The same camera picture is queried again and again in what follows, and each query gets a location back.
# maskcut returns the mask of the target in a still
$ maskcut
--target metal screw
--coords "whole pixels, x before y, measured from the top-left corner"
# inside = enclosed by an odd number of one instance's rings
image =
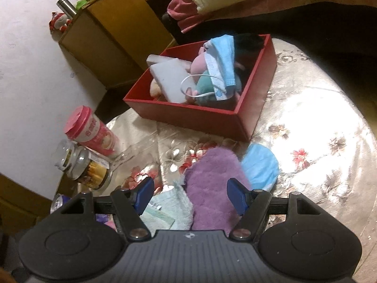
[[[148,231],[143,228],[133,229],[130,232],[130,236],[133,238],[143,238],[148,235]]]
[[[251,235],[251,232],[248,229],[237,229],[233,231],[233,236],[238,239],[245,239]]]

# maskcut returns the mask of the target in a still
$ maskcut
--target food label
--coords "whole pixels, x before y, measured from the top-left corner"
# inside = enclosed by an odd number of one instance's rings
[[[89,159],[91,159],[92,161],[104,166],[106,169],[109,169],[110,168],[110,164],[108,161],[106,161],[105,159],[97,156],[96,154],[94,154],[93,152],[89,152]]]
[[[118,155],[115,153],[118,138],[95,115],[89,117],[81,133],[74,140],[106,157]]]
[[[81,133],[75,138],[75,141],[88,142],[98,134],[100,126],[101,121],[99,121],[98,117],[91,115]]]

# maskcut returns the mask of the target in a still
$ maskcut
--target jar lid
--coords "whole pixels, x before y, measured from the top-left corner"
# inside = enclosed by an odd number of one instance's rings
[[[91,113],[92,109],[84,105],[79,106],[73,111],[64,127],[64,133],[69,139],[75,140],[81,133]]]
[[[65,1],[67,1],[67,0],[58,0],[57,2],[56,2],[56,5],[60,5],[60,4],[63,4]]]
[[[61,142],[59,142],[59,145],[52,156],[55,166],[61,171],[65,171],[71,162],[71,157],[74,150],[75,144],[72,141],[63,139]]]

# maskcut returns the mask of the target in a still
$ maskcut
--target floral tablecloth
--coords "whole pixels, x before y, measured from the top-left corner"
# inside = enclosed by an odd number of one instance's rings
[[[278,67],[251,142],[267,146],[279,162],[274,196],[300,191],[350,228],[363,255],[354,278],[377,280],[377,143],[358,109],[337,84],[297,47],[273,40]],[[109,123],[126,150],[107,195],[125,178],[148,173],[154,161],[162,185],[181,179],[185,168],[216,145],[241,159],[247,144],[142,119],[130,109]],[[270,224],[283,220],[270,218]]]

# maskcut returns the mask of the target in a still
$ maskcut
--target stuffed toy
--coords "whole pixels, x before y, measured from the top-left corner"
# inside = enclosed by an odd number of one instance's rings
[[[62,33],[67,29],[68,24],[71,23],[71,20],[68,19],[67,15],[64,13],[52,13],[52,20],[49,23],[50,30],[59,30]]]

